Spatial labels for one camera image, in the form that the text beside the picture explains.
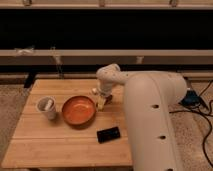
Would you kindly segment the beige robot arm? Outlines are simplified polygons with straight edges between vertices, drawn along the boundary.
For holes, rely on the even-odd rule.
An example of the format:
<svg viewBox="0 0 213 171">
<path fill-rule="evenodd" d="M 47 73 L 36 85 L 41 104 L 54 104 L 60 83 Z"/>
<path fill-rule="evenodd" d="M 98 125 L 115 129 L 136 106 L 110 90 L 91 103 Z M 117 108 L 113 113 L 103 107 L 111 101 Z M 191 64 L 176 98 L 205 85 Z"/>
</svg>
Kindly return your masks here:
<svg viewBox="0 0 213 171">
<path fill-rule="evenodd" d="M 122 71 L 116 64 L 98 69 L 101 98 L 124 87 L 123 108 L 134 171 L 184 171 L 169 107 L 186 95 L 183 76 L 165 71 Z"/>
</svg>

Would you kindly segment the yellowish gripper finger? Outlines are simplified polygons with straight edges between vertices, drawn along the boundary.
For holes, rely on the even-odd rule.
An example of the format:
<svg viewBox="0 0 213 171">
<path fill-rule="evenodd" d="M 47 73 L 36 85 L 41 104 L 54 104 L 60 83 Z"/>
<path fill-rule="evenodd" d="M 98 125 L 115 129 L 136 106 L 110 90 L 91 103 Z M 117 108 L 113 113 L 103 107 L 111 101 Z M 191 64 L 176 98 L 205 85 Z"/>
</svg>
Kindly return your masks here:
<svg viewBox="0 0 213 171">
<path fill-rule="evenodd" d="M 98 100 L 97 100 L 97 109 L 99 111 L 101 111 L 104 108 L 105 103 L 106 103 L 106 98 L 102 97 L 102 96 L 99 96 Z"/>
</svg>

